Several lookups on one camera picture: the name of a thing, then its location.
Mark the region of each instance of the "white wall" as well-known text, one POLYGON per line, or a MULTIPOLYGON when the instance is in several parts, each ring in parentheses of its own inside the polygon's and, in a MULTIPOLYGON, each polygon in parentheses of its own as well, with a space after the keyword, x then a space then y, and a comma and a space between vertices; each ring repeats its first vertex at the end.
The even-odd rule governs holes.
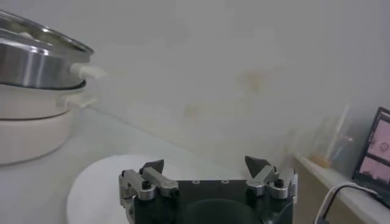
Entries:
POLYGON ((96 50, 99 110, 221 163, 281 163, 345 103, 387 105, 381 0, 2 0, 96 50))

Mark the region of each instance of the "white countertop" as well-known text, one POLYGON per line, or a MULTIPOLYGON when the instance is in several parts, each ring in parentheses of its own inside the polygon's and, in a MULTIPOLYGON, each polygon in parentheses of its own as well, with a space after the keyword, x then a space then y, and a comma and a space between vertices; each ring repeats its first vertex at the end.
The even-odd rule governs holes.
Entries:
POLYGON ((76 123, 70 139, 54 152, 39 159, 0 166, 2 224, 66 223, 66 197, 73 180, 88 165, 111 155, 174 158, 181 166, 221 179, 241 175, 236 172, 238 169, 217 166, 91 109, 81 112, 76 123))
MULTIPOLYGON (((351 182, 334 169, 324 169, 305 157, 296 155, 296 160, 318 178, 327 188, 343 182, 351 182)), ((355 189, 343 189, 338 196, 365 223, 390 223, 390 210, 379 202, 355 189)))

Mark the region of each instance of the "pot handle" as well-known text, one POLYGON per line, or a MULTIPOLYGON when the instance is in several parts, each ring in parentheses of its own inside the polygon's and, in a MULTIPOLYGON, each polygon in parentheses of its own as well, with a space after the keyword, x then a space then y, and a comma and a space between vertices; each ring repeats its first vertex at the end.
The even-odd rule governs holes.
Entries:
POLYGON ((99 79, 107 75, 103 69, 91 66, 89 63, 75 63, 71 65, 70 72, 74 76, 78 76, 81 79, 87 77, 99 79))
POLYGON ((77 93, 71 95, 65 95, 59 98, 59 104, 67 108, 85 108, 91 103, 97 101, 97 98, 87 93, 77 93))

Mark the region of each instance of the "laptop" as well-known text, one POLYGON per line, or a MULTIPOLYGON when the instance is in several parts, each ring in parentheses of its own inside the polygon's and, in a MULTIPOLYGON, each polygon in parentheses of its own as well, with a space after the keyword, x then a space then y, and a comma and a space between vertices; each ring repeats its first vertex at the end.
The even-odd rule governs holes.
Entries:
POLYGON ((360 186, 380 194, 390 208, 390 111, 380 107, 352 177, 360 186))

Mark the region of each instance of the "metal bracket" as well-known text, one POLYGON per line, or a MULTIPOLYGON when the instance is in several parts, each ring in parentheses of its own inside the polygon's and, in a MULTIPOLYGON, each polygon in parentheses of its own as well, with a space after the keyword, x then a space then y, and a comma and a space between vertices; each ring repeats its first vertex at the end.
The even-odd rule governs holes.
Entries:
POLYGON ((270 185, 271 197, 286 199, 296 196, 298 191, 298 174, 293 168, 287 168, 280 172, 279 177, 270 185))
POLYGON ((156 186, 146 181, 134 170, 125 170, 119 176, 119 194, 123 199, 137 195, 142 201, 155 198, 156 186))
POLYGON ((177 198, 179 196, 179 183, 174 180, 170 180, 157 172, 151 167, 143 169, 143 178, 156 185, 162 196, 169 198, 177 198))
POLYGON ((275 167, 266 165, 253 179, 246 181, 247 188, 252 190, 257 197, 262 196, 268 182, 276 180, 277 176, 275 167))

